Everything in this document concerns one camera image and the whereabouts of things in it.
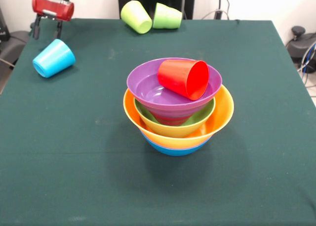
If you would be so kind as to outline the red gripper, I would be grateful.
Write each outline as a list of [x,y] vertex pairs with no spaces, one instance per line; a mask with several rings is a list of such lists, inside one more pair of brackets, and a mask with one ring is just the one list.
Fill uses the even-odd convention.
[[63,21],[70,21],[75,5],[65,0],[32,0],[32,8],[36,15],[33,25],[33,38],[37,40],[40,34],[40,20],[42,16],[48,16],[59,20],[54,32],[54,39],[60,39]]

